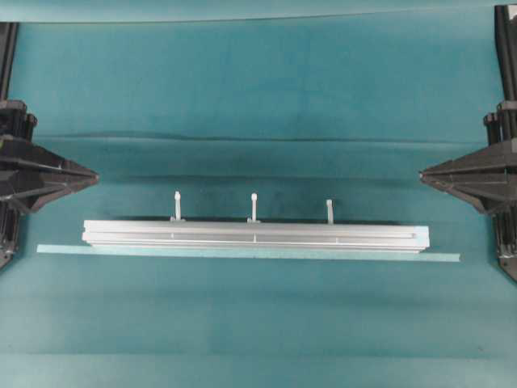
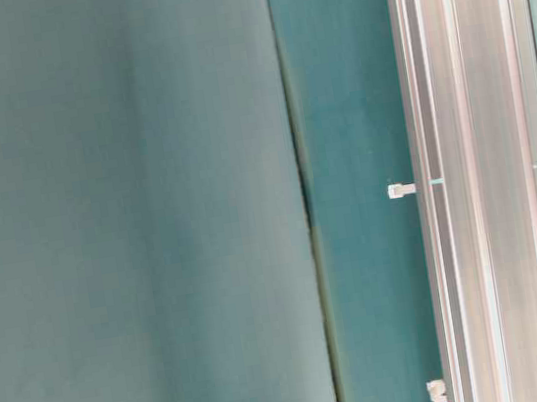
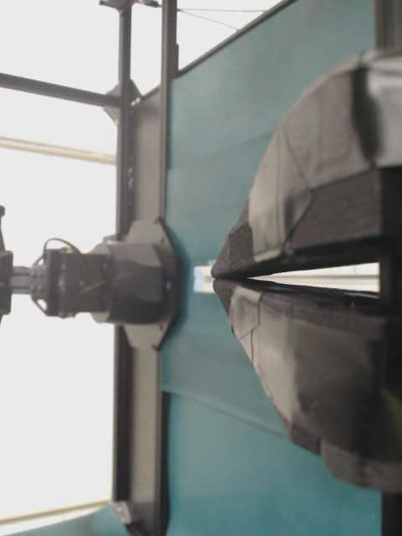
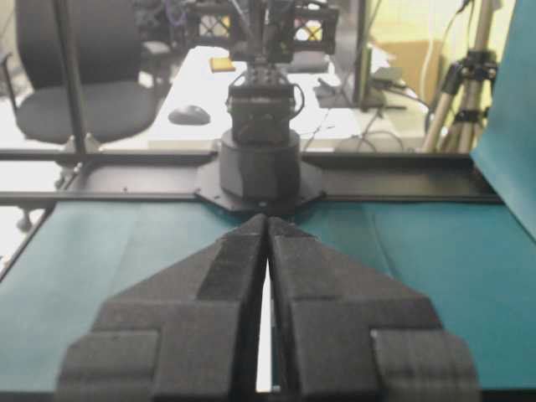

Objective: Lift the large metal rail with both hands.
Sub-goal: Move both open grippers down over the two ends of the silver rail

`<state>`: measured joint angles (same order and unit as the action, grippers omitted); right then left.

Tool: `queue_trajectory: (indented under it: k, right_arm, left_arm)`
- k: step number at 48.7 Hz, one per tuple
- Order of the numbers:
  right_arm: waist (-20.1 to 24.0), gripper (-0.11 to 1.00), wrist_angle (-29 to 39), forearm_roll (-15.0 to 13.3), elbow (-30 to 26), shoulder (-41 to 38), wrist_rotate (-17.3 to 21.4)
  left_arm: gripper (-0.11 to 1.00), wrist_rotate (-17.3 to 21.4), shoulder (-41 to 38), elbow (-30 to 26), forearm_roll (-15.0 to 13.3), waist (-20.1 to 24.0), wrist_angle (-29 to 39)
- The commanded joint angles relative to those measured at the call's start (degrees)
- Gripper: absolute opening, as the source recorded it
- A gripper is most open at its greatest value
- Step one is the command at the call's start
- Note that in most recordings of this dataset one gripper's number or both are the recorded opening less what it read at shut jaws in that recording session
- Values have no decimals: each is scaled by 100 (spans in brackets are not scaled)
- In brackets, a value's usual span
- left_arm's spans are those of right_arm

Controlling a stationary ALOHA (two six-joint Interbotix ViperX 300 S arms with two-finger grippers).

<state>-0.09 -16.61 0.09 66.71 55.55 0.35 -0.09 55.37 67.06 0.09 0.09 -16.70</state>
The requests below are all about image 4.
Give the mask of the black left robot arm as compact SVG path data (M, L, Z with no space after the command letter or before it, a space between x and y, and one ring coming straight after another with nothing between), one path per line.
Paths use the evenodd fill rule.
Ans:
M218 45L245 71L228 88L231 127L198 169L195 194L232 212L286 214L322 198L323 174L302 161L290 127L305 92L281 72L299 51L334 54L339 11L317 1L189 1L190 44Z

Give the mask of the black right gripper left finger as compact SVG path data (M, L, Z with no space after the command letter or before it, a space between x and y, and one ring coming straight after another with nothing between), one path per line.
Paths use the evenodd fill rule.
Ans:
M107 298L68 348L60 401L231 401L255 392L267 219Z

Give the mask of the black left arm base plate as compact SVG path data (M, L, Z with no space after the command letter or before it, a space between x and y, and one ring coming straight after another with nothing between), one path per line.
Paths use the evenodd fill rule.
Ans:
M278 172L237 167L222 168L218 160L197 171L194 193L204 201L233 214L293 214L326 196L323 173L318 167L300 163L299 168Z

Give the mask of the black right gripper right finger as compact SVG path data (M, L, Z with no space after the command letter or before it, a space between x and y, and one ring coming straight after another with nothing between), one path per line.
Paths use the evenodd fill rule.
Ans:
M287 383L302 400L479 400L468 346L428 296L283 219L268 236Z

